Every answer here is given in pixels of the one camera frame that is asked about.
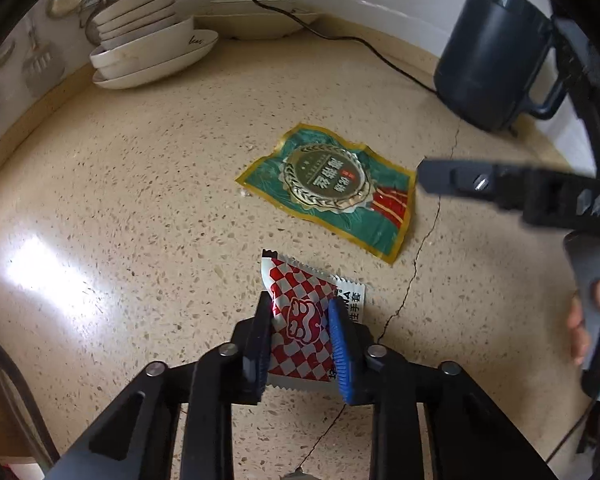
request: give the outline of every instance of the stack of plates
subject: stack of plates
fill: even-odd
[[[93,82],[131,88],[168,76],[204,57],[216,44],[212,30],[179,20],[174,0],[118,0],[97,14],[100,46],[90,55]]]

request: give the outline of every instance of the human hand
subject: human hand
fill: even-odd
[[[594,296],[600,306],[600,281],[595,285]],[[582,304],[577,294],[571,300],[571,311],[567,318],[567,328],[571,332],[571,357],[573,358],[573,362],[580,366],[591,345],[591,336],[584,326]]]

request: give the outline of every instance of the floor crack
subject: floor crack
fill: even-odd
[[[449,153],[450,160],[452,158],[454,158],[454,152],[456,150],[456,147],[458,146],[458,135],[460,134],[460,124],[461,124],[461,121],[458,121],[458,127],[456,128],[456,135],[454,137],[454,145],[451,147],[451,152]],[[418,247],[418,251],[416,252],[416,257],[413,259],[413,276],[409,280],[409,283],[407,283],[407,292],[405,293],[404,298],[402,299],[402,303],[400,304],[400,307],[398,308],[398,310],[396,310],[393,314],[391,314],[389,316],[389,319],[386,320],[386,323],[384,324],[384,328],[382,329],[382,333],[381,333],[380,337],[378,337],[378,339],[377,339],[378,343],[382,340],[382,338],[386,334],[386,330],[389,328],[389,323],[391,323],[391,320],[394,317],[400,316],[400,311],[404,308],[404,305],[407,303],[407,298],[409,297],[409,292],[411,291],[411,285],[413,284],[414,280],[416,279],[416,277],[418,275],[418,258],[420,257],[420,253],[422,252],[424,243],[427,241],[427,239],[431,236],[434,229],[436,228],[436,224],[438,223],[439,216],[440,216],[440,197],[438,197],[438,209],[436,210],[436,216],[433,219],[433,224],[431,225],[431,229],[429,229],[429,232],[422,239],[420,246]]]
[[[384,334],[386,334],[386,330],[389,328],[389,323],[391,323],[391,320],[394,317],[400,316],[400,311],[404,308],[404,305],[407,303],[407,298],[409,297],[409,292],[411,291],[411,285],[413,284],[413,281],[416,279],[416,277],[418,275],[418,258],[420,257],[420,253],[422,252],[424,243],[427,241],[427,239],[431,236],[433,230],[436,228],[436,224],[438,223],[439,216],[440,216],[440,197],[438,197],[438,209],[436,210],[436,216],[433,219],[433,224],[431,225],[431,229],[429,229],[429,232],[425,235],[425,237],[420,242],[420,246],[418,247],[418,251],[416,252],[416,257],[413,259],[413,276],[409,280],[409,283],[407,283],[407,292],[404,295],[404,298],[402,299],[400,308],[398,308],[398,310],[396,310],[393,314],[391,314],[389,316],[389,319],[386,320],[386,323],[384,324],[384,329],[382,330],[382,333],[381,333],[380,337],[378,338],[378,341],[377,341],[378,343],[382,340],[382,338],[384,337]]]
[[[339,412],[338,412],[338,414],[336,415],[336,418],[334,418],[334,419],[333,419],[333,422],[332,422],[332,423],[329,425],[329,427],[327,428],[327,430],[326,430],[326,431],[325,431],[323,434],[321,434],[320,438],[319,438],[318,440],[316,440],[316,441],[315,441],[315,444],[314,444],[314,446],[311,448],[311,451],[308,453],[308,455],[307,455],[307,456],[305,456],[305,457],[302,459],[302,462],[298,464],[298,467],[296,467],[296,471],[302,467],[302,464],[303,464],[303,463],[306,461],[306,459],[307,459],[307,458],[309,458],[309,457],[311,456],[311,453],[313,453],[313,452],[314,452],[314,449],[315,449],[315,447],[316,447],[318,444],[320,444],[320,441],[321,441],[321,440],[322,440],[322,439],[325,437],[325,435],[326,435],[327,433],[329,433],[329,430],[330,430],[331,428],[333,428],[334,424],[335,424],[335,423],[337,422],[337,420],[340,418],[340,415],[342,415],[342,413],[344,412],[344,409],[345,409],[346,407],[347,407],[347,405],[346,405],[346,404],[343,404],[343,405],[342,405],[342,408],[340,409],[340,411],[339,411]]]
[[[458,147],[458,135],[460,134],[460,124],[462,120],[458,121],[458,127],[456,128],[456,137],[454,138],[454,145],[451,147],[451,153],[449,153],[449,159],[454,158],[454,152]]]

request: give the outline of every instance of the black plastic pitcher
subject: black plastic pitcher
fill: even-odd
[[[562,80],[544,103],[529,97],[552,47],[552,22],[527,0],[466,0],[436,67],[442,102],[465,121],[494,132],[527,112],[549,119],[562,103]]]

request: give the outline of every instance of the snack packet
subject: snack packet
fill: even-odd
[[[352,303],[348,303],[349,315],[360,322],[364,285],[328,276],[275,251],[262,251],[262,281],[273,300],[267,383],[336,393],[329,300],[337,295],[355,295],[357,304],[351,310]]]
[[[298,124],[236,182],[393,263],[411,219],[415,174],[364,144]]]

